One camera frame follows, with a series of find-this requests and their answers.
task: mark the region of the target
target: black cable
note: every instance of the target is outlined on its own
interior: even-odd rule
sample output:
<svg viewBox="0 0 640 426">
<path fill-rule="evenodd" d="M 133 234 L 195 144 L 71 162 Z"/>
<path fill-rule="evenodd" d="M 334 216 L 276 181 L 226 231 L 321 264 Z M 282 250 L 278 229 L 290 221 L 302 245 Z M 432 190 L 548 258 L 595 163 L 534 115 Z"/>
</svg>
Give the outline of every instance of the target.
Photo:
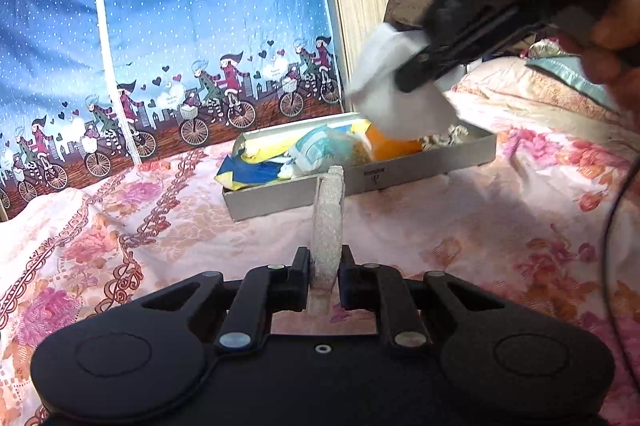
<svg viewBox="0 0 640 426">
<path fill-rule="evenodd" d="M 602 237 L 602 258 L 600 259 L 600 282 L 602 284 L 602 299 L 604 300 L 604 305 L 607 310 L 607 318 L 609 319 L 609 324 L 611 325 L 611 329 L 613 330 L 613 336 L 616 339 L 616 343 L 618 344 L 618 349 L 622 354 L 622 360 L 624 362 L 626 371 L 631 377 L 631 381 L 634 384 L 636 392 L 640 396 L 640 380 L 638 380 L 638 376 L 634 370 L 634 366 L 631 363 L 631 359 L 629 355 L 626 353 L 625 342 L 622 339 L 622 335 L 620 335 L 620 328 L 618 327 L 618 321 L 616 320 L 616 316 L 613 313 L 613 309 L 611 308 L 610 301 L 610 293 L 609 293 L 609 234 L 611 231 L 611 226 L 613 225 L 613 220 L 616 216 L 616 211 L 620 206 L 620 202 L 622 201 L 622 197 L 625 196 L 626 192 L 629 190 L 631 185 L 633 184 L 636 175 L 640 171 L 640 155 L 636 157 L 636 160 L 633 162 L 629 171 L 626 174 L 626 179 L 616 196 L 616 200 L 611 207 L 611 212 L 609 213 L 609 218 L 607 219 L 607 225 L 604 228 L 604 235 Z"/>
</svg>

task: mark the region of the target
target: orange package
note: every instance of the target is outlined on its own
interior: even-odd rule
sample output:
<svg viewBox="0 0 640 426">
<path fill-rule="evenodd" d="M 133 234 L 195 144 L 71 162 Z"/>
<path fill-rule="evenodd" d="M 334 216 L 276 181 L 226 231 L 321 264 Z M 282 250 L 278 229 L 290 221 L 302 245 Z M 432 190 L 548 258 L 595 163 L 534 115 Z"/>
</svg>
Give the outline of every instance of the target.
<svg viewBox="0 0 640 426">
<path fill-rule="evenodd" d="M 411 155 L 422 151 L 420 141 L 396 141 L 388 139 L 376 127 L 370 125 L 365 132 L 371 146 L 371 155 L 374 161 L 386 161 L 404 155 Z"/>
</svg>

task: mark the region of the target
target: floral bedsheet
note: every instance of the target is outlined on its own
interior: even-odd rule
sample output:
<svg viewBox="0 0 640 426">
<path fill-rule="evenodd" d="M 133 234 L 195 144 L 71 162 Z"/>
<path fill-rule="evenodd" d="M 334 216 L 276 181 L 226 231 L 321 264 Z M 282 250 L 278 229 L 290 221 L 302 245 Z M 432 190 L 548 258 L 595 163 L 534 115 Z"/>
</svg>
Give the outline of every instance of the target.
<svg viewBox="0 0 640 426">
<path fill-rule="evenodd" d="M 604 319 L 597 264 L 607 210 L 638 136 L 523 99 L 451 93 L 461 116 L 497 132 L 492 164 L 346 199 L 344 242 L 359 262 L 405 276 L 445 269 L 545 314 L 591 330 L 618 354 Z M 561 127 L 583 129 L 567 133 Z M 311 208 L 234 223 L 212 183 L 230 143 L 150 162 L 84 190 L 38 197 L 0 224 L 0 424 L 46 416 L 30 359 L 50 333 L 215 269 L 226 279 L 288 263 L 310 243 Z M 623 204 L 612 241 L 614 305 L 640 370 L 640 214 Z M 365 311 L 281 313 L 273 330 L 363 333 Z M 640 425 L 640 400 L 621 368 L 602 413 Z"/>
</svg>

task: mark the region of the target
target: open box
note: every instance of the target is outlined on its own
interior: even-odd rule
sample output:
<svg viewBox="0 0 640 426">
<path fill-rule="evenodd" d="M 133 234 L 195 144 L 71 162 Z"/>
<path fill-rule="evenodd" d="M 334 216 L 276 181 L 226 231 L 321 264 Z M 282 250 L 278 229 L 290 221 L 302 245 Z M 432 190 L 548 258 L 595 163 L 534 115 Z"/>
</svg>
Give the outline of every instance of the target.
<svg viewBox="0 0 640 426">
<path fill-rule="evenodd" d="M 244 143 L 250 139 L 290 131 L 305 133 L 320 125 L 340 127 L 361 118 L 358 113 L 352 112 L 245 132 L 236 139 L 234 153 L 243 149 Z M 461 145 L 434 148 L 389 161 L 370 162 L 345 168 L 345 195 L 380 190 L 389 186 L 433 177 L 451 170 L 493 161 L 495 159 L 495 134 L 466 121 L 460 121 L 460 124 L 469 131 L 466 142 Z M 309 175 L 308 177 L 238 191 L 223 189 L 222 194 L 231 218 L 235 221 L 241 221 L 300 206 L 311 206 L 316 197 L 316 177 L 317 175 Z"/>
</svg>

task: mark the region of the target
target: finger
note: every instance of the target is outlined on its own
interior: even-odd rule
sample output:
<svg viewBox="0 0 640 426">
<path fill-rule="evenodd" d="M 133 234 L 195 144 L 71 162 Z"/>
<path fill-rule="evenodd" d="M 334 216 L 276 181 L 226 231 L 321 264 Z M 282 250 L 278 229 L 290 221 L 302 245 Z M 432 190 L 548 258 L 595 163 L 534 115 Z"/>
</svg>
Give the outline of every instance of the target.
<svg viewBox="0 0 640 426">
<path fill-rule="evenodd" d="M 593 26 L 591 40 L 610 50 L 640 42 L 640 0 L 612 0 L 603 17 Z"/>
<path fill-rule="evenodd" d="M 622 64 L 611 51 L 590 47 L 582 54 L 582 68 L 593 83 L 611 84 L 619 79 Z"/>
<path fill-rule="evenodd" d="M 578 41 L 575 38 L 564 33 L 558 34 L 558 44 L 564 52 L 569 54 L 582 54 L 582 51 L 584 50 L 582 45 L 578 44 Z"/>
<path fill-rule="evenodd" d="M 619 81 L 607 85 L 607 90 L 620 108 L 638 114 L 640 107 L 640 69 L 629 69 Z"/>
</svg>

